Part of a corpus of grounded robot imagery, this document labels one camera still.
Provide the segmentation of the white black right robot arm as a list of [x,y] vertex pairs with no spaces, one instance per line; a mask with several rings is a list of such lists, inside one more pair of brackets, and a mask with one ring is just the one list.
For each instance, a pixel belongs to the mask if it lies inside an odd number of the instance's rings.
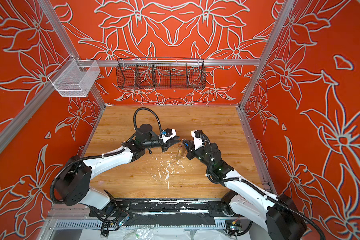
[[206,165],[210,182],[228,188],[233,196],[226,200],[234,214],[246,217],[266,231],[272,240],[299,240],[311,225],[326,238],[323,230],[301,213],[294,201],[286,195],[275,195],[256,186],[223,159],[216,143],[201,130],[192,132],[192,140],[183,144],[189,160],[198,159]]

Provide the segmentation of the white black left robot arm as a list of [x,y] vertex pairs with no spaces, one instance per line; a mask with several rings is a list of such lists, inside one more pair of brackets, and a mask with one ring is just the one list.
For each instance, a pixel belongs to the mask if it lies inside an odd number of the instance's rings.
[[107,210],[114,203],[113,196],[107,191],[98,191],[90,186],[90,182],[100,174],[121,165],[132,163],[141,158],[146,151],[160,148],[166,152],[168,148],[181,140],[174,129],[163,129],[157,114],[159,132],[155,133],[150,124],[137,125],[137,114],[149,108],[138,108],[133,116],[135,132],[118,149],[97,156],[80,158],[73,156],[54,177],[50,187],[50,198],[56,205],[73,206],[83,204],[90,209]]

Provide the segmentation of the clear acrylic basket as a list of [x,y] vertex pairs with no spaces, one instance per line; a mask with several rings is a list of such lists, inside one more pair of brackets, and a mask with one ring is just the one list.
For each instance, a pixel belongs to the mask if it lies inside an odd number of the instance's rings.
[[62,97],[86,97],[100,74],[97,61],[84,62],[69,55],[48,80]]

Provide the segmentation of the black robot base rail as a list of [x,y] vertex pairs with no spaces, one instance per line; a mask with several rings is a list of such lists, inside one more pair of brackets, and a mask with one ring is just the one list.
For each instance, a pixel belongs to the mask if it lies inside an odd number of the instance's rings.
[[54,207],[49,214],[44,240],[62,236],[79,237],[84,230],[107,237],[111,232],[142,228],[223,230],[241,236],[254,226],[250,220],[228,209],[223,199],[117,199],[117,209],[90,210],[84,205]]

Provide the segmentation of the aluminium frame corner post left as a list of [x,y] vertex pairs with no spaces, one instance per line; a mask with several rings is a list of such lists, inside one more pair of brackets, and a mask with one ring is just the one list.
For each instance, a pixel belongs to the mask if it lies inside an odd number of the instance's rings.
[[[63,24],[61,23],[58,15],[56,14],[51,2],[47,0],[39,0],[38,3],[42,8],[44,14],[48,18],[50,24],[54,28],[55,33],[59,37],[61,43],[63,44],[68,54],[76,61],[82,60],[76,48],[74,47],[73,42],[71,41],[69,35],[67,34]],[[96,88],[95,84],[93,84],[91,88],[91,93],[95,97],[95,100],[97,101],[102,111],[104,111],[106,108],[106,104],[103,98],[101,97],[100,92]]]

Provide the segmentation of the aluminium frame corner post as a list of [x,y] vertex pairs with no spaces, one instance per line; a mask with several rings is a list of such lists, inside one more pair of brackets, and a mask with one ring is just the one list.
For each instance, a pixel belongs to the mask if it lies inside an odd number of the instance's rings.
[[[61,43],[63,44],[68,54],[76,61],[82,60],[76,48],[74,47],[73,42],[71,41],[69,35],[67,34],[63,24],[61,23],[58,15],[56,14],[51,2],[47,0],[39,0],[38,3],[42,8],[44,14],[48,18],[50,24],[54,28],[55,33],[59,37]],[[104,111],[106,108],[106,104],[103,98],[101,97],[100,92],[96,88],[95,84],[93,84],[91,88],[91,93],[95,97],[95,100],[97,101],[102,111]]]
[[284,23],[287,20],[287,17],[289,15],[290,11],[292,10],[294,3],[295,3],[294,0],[284,1],[281,11],[280,11],[278,17],[276,18],[274,26],[270,32],[270,36],[265,45],[265,48],[261,54],[260,63],[257,65],[249,83],[247,84],[243,98],[239,104],[240,110],[244,110],[244,108],[250,98],[251,92],[255,88],[256,82],[259,80],[260,74],[262,73],[262,71],[266,65],[266,62],[267,62],[269,56],[271,55],[273,46],[275,45],[276,40],[281,33]]

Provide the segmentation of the aluminium horizontal back rail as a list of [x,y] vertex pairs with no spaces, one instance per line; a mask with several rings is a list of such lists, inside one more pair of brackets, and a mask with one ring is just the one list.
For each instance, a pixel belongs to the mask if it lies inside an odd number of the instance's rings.
[[116,67],[118,64],[193,64],[201,63],[206,67],[213,66],[258,66],[260,59],[168,59],[168,60],[76,60],[76,64],[80,67],[90,67],[93,62],[96,62],[99,67]]

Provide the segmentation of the aluminium frame corner post right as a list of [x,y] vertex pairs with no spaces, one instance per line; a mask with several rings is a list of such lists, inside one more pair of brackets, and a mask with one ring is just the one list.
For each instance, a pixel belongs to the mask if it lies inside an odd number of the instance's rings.
[[262,73],[262,71],[266,65],[266,62],[267,62],[269,56],[271,55],[273,46],[275,45],[276,40],[281,33],[284,23],[287,20],[287,17],[289,15],[290,11],[292,10],[294,3],[295,3],[294,0],[284,1],[281,11],[280,11],[278,17],[276,18],[274,26],[270,32],[270,36],[265,45],[265,48],[261,54],[260,63],[257,65],[249,83],[247,84],[243,98],[239,104],[240,110],[244,110],[244,108],[250,98],[251,92],[255,88],[256,82],[259,80],[260,74]]

